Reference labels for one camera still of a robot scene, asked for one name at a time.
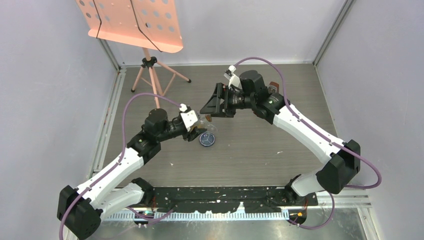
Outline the clear pill bottle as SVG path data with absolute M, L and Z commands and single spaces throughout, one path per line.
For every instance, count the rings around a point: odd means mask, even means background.
M 196 127 L 198 129 L 207 129 L 208 127 L 208 120 L 205 114 L 201 114 L 200 112 L 197 112 L 198 121 L 196 123 Z

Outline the blue round pill box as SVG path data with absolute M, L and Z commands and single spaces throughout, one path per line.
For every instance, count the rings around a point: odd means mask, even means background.
M 211 147 L 216 142 L 216 132 L 218 131 L 217 127 L 213 124 L 207 124 L 204 126 L 207 130 L 199 135 L 199 143 L 203 147 Z

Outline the white bottle cap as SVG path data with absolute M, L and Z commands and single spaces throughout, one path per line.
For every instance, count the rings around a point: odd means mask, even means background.
M 208 122 L 212 122 L 212 117 L 211 117 L 209 114 L 205 115 L 205 119 L 206 119 Z

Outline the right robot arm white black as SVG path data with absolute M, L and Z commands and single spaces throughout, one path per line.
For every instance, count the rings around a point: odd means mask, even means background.
M 299 205 L 306 195 L 327 191 L 339 194 L 359 173 L 360 145 L 348 142 L 317 126 L 280 93 L 269 92 L 263 76 L 248 70 L 240 76 L 225 72 L 228 84 L 217 83 L 200 113 L 217 118 L 232 118 L 237 110 L 250 109 L 269 124 L 282 129 L 307 147 L 322 163 L 321 169 L 299 174 L 284 187 L 285 198 L 291 205 Z

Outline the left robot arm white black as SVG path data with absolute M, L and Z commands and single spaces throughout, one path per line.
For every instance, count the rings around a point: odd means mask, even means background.
M 206 132 L 199 114 L 182 105 L 169 120 L 162 108 L 151 110 L 141 130 L 124 143 L 121 153 L 92 178 L 77 187 L 65 186 L 59 193 L 57 218 L 77 239 L 92 236 L 101 222 L 130 205 L 148 207 L 153 202 L 153 187 L 136 178 L 123 189 L 114 188 L 136 170 L 146 165 L 160 150 L 161 143 L 177 137 L 191 142 Z

